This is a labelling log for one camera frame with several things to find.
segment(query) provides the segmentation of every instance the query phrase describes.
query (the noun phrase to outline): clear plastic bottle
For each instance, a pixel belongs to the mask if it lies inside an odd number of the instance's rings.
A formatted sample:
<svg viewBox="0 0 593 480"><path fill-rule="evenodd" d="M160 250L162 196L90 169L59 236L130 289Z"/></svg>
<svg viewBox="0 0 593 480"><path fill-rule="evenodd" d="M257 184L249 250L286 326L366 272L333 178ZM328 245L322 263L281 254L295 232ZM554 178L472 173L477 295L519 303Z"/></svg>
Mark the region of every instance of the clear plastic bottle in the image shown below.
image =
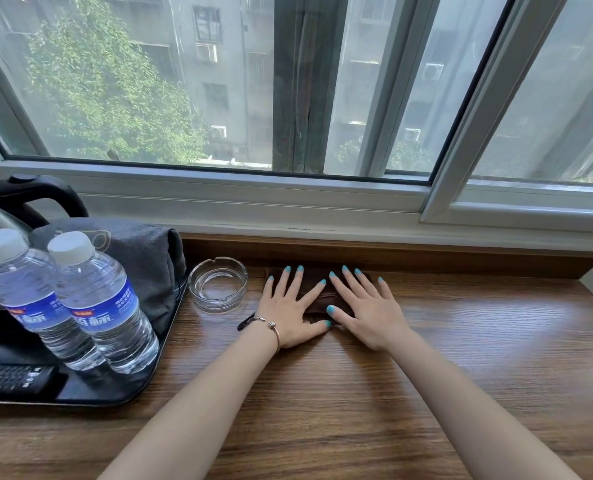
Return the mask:
<svg viewBox="0 0 593 480"><path fill-rule="evenodd" d="M85 371L105 362L54 293L54 261L28 246L16 229L0 229L0 305L69 368Z"/></svg>
<svg viewBox="0 0 593 480"><path fill-rule="evenodd" d="M56 236L47 250L57 263L57 297L90 334L109 366L131 374L152 363L159 340L123 266L96 251L79 231Z"/></svg>

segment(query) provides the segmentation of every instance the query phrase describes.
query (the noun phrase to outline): gray bag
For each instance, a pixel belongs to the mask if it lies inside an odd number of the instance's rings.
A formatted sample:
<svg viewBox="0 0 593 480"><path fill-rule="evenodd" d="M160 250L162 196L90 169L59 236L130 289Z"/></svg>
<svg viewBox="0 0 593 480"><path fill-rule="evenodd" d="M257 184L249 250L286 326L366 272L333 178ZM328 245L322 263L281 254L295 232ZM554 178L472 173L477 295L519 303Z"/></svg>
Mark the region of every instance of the gray bag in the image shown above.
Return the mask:
<svg viewBox="0 0 593 480"><path fill-rule="evenodd" d="M179 233L126 219L73 217L34 229L29 240L33 247L46 250L54 236L73 230L87 234L98 251L123 265L143 313L157 333L161 333L166 327L164 318L172 313L185 275Z"/></svg>

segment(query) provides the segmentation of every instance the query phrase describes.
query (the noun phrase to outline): hand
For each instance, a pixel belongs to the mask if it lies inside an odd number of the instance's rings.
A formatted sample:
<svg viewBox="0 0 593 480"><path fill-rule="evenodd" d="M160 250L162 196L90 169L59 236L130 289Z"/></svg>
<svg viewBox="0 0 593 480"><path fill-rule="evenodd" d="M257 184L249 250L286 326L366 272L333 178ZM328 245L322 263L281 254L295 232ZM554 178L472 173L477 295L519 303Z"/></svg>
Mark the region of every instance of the hand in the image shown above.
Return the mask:
<svg viewBox="0 0 593 480"><path fill-rule="evenodd" d="M330 273L330 280L341 297L354 312L353 318L336 306L328 306L328 314L337 322L350 330L366 346L372 350L386 350L388 341L397 336L401 330L409 330L401 307L392 296L388 284L379 278L377 288L368 281L365 274L354 270L357 279L352 276L347 266L343 266L343 276L350 285L348 288L334 273Z"/></svg>
<svg viewBox="0 0 593 480"><path fill-rule="evenodd" d="M289 275L290 266L287 266L276 284L274 296L272 296L274 278L273 276L268 278L257 308L257 316L265 318L266 324L269 322L276 323L276 331L278 331L281 339L281 347L286 349L321 335L329 330L331 325L328 320L316 323L303 322L303 313L324 289L325 280L321 280L317 286L309 290L305 296L297 301L297 293L299 293L301 279L303 278L303 266L297 268L294 280L292 280L292 284L286 292L285 286Z"/></svg>

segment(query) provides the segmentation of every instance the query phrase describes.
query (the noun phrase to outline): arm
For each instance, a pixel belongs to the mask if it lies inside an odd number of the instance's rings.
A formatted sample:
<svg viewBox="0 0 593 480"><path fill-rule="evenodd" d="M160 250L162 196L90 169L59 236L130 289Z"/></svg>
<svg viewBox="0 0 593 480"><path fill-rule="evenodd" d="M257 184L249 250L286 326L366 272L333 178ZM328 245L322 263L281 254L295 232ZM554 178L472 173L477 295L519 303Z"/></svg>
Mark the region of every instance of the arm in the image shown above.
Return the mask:
<svg viewBox="0 0 593 480"><path fill-rule="evenodd" d="M386 282L381 294L344 267L331 280L356 318L328 313L374 350L387 351L419 392L474 480L580 480L568 466L405 322Z"/></svg>
<svg viewBox="0 0 593 480"><path fill-rule="evenodd" d="M272 276L263 290L257 316L241 336L201 371L110 463L99 480L199 480L212 466L245 396L277 348L292 347L330 328L330 322L303 323L303 312L325 286L319 283L296 301L303 268L285 291L289 267L272 296Z"/></svg>

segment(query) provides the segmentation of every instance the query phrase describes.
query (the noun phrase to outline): bracelet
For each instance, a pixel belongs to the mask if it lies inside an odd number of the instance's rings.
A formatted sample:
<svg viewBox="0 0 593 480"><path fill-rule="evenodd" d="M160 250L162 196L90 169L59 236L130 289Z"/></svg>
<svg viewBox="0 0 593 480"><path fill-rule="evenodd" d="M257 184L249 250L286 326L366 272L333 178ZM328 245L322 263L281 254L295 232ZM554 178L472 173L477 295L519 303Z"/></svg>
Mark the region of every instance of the bracelet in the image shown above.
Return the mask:
<svg viewBox="0 0 593 480"><path fill-rule="evenodd" d="M253 320L265 322L265 318L263 318L263 317L254 317ZM275 322L268 323L268 328L276 334L276 352L278 352L281 350L281 337L278 334L278 330L276 329L276 323Z"/></svg>

